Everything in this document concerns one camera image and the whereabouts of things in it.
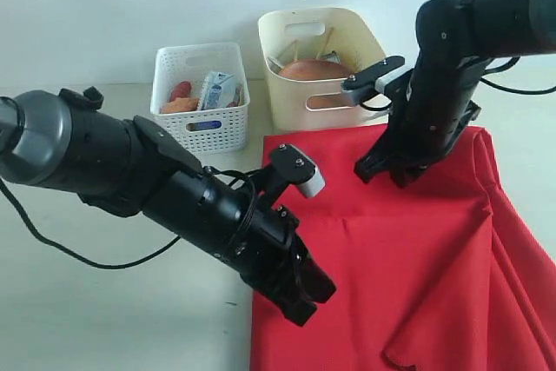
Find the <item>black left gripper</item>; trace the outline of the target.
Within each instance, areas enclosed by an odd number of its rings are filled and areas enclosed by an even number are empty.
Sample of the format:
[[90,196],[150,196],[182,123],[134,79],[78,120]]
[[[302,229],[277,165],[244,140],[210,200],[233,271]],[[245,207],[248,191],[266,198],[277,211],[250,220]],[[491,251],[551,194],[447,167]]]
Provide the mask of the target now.
[[215,169],[158,169],[142,178],[142,212],[236,271],[303,327],[336,292],[297,235],[297,218],[273,205],[290,181],[266,166],[235,189]]

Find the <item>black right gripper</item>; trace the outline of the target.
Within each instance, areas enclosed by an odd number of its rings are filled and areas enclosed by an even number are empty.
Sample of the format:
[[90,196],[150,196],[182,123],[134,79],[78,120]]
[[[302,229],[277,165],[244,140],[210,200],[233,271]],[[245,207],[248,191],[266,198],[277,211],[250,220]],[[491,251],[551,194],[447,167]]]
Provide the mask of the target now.
[[400,101],[388,120],[387,130],[354,165],[364,183],[389,173],[404,189],[429,166],[443,159],[458,136],[457,128],[490,58],[468,57],[454,61],[420,52]]

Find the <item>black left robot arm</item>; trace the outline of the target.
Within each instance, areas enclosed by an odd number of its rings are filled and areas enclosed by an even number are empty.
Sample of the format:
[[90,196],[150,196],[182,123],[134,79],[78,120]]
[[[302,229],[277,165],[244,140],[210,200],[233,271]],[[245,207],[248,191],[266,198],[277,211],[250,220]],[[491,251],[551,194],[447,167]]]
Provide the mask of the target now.
[[101,111],[95,88],[32,90],[1,100],[1,183],[55,189],[109,214],[151,221],[236,271],[296,325],[336,287],[297,235],[298,218],[278,204],[289,186],[311,198],[318,166],[282,144],[248,173],[203,165],[142,116]]

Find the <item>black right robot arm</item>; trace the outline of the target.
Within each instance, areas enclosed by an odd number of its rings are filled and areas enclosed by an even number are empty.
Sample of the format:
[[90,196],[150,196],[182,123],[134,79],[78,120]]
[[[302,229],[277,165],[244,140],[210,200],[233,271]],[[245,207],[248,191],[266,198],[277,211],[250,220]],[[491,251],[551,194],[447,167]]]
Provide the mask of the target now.
[[480,107],[473,93],[493,61],[555,51],[555,0],[429,0],[415,22],[413,66],[388,56],[351,75],[342,90],[359,106],[388,99],[385,132],[354,165],[369,182],[387,172],[405,187],[453,149]]

